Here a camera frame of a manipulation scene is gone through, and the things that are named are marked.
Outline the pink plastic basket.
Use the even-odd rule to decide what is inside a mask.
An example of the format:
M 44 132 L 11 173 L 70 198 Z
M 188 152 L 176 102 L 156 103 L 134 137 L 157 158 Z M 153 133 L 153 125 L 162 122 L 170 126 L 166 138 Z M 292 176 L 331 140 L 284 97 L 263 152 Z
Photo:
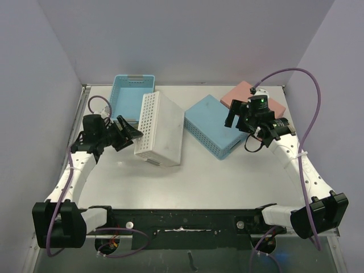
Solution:
M 240 82 L 237 86 L 235 86 L 231 91 L 227 92 L 221 99 L 220 103 L 222 103 L 228 109 L 230 108 L 232 100 L 240 100 L 243 102 L 247 102 L 248 98 L 252 95 L 250 94 L 250 88 L 253 86 L 246 81 Z M 280 104 L 278 101 L 269 97 L 268 99 L 268 107 L 270 110 L 275 112 L 275 118 L 281 118 L 286 111 L 286 107 Z

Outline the white plastic basket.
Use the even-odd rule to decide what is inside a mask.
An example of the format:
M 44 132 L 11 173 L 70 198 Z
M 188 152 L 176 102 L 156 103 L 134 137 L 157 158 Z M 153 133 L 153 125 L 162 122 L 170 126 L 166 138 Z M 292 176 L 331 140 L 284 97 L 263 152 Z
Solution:
M 181 161 L 184 110 L 162 92 L 143 95 L 134 155 L 157 166 L 174 167 Z

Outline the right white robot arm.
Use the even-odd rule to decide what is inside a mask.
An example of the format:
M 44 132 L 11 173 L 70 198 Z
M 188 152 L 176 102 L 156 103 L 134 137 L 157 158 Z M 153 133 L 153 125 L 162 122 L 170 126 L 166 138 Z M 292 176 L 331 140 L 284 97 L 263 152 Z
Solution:
M 316 171 L 287 118 L 276 118 L 267 95 L 233 100 L 226 127 L 235 126 L 261 141 L 282 164 L 292 183 L 303 194 L 302 208 L 269 205 L 253 218 L 255 229 L 267 232 L 273 225 L 290 228 L 303 239 L 337 228 L 349 205 L 344 193 L 336 193 Z

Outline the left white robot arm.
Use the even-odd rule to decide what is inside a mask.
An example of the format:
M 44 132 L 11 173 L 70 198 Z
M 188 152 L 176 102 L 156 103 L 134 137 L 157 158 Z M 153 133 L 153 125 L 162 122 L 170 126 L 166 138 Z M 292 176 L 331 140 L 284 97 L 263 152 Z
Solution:
M 67 152 L 68 165 L 45 201 L 32 208 L 38 246 L 51 249 L 80 248 L 96 229 L 104 234 L 115 229 L 111 207 L 92 205 L 79 208 L 78 202 L 88 176 L 100 161 L 105 148 L 116 152 L 132 145 L 143 133 L 122 116 L 116 121 L 100 114 L 82 119 L 82 130 Z

